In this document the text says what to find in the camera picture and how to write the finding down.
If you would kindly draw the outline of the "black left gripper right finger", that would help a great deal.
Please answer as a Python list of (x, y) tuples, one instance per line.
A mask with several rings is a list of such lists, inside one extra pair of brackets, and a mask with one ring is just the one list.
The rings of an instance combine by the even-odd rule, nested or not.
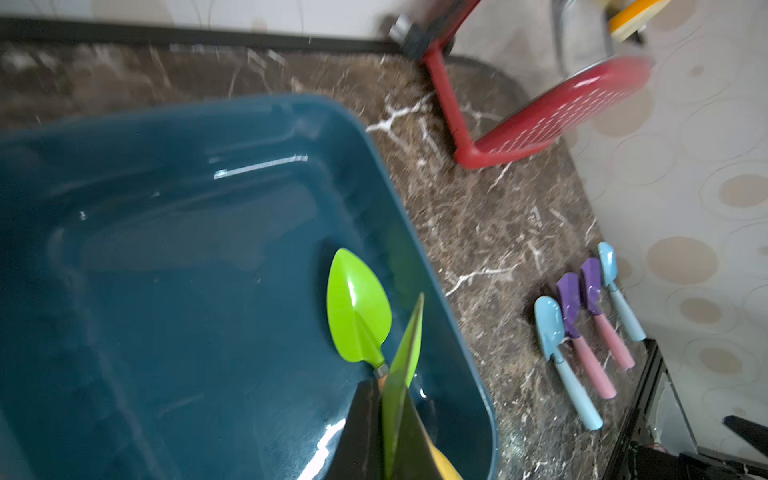
[(389, 478), (445, 479), (406, 387), (389, 400)]

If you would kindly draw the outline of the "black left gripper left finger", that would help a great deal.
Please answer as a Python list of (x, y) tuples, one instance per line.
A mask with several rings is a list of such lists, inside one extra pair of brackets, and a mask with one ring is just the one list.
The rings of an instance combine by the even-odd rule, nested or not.
[(383, 479), (380, 400), (376, 380), (357, 385), (327, 480)]

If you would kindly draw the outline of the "green shovel yellow handle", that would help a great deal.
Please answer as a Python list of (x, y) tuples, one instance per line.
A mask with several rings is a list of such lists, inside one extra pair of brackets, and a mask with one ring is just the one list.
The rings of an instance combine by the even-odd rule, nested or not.
[[(423, 331), (423, 311), (424, 311), (424, 295), (419, 294), (416, 300), (416, 304), (413, 308), (408, 326), (404, 333), (403, 339), (398, 347), (396, 356), (390, 368), (390, 373), (384, 384), (383, 393), (381, 396), (381, 429), (383, 438), (383, 472), (386, 479), (389, 478), (389, 400), (392, 395), (398, 391), (399, 388), (406, 387), (409, 392), (410, 382), (415, 374), (415, 369), (418, 364), (421, 343), (422, 343), (422, 331)], [(427, 431), (428, 441), (431, 443), (434, 452), (439, 458), (439, 464), (441, 470), (444, 472), (445, 479), (459, 479), (461, 475), (458, 473), (453, 464), (447, 459), (447, 457), (437, 449), (430, 439)]]

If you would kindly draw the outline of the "blue shovel light blue handle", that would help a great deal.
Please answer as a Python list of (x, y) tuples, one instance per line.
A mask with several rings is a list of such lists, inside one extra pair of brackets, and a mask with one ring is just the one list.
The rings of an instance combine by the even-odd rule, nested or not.
[(603, 420), (592, 400), (559, 350), (565, 339), (565, 327), (559, 304), (549, 296), (540, 296), (534, 302), (537, 337), (547, 361), (552, 361), (560, 375), (565, 390), (585, 428), (600, 430)]

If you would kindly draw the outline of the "teal plastic storage box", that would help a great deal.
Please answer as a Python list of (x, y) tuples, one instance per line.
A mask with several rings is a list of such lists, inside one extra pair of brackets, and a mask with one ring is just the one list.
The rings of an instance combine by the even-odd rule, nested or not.
[(1, 135), (1, 475), (323, 478), (365, 363), (337, 353), (337, 250), (418, 298), (411, 395), (466, 479), (498, 465), (494, 412), (358, 118), (251, 96)]

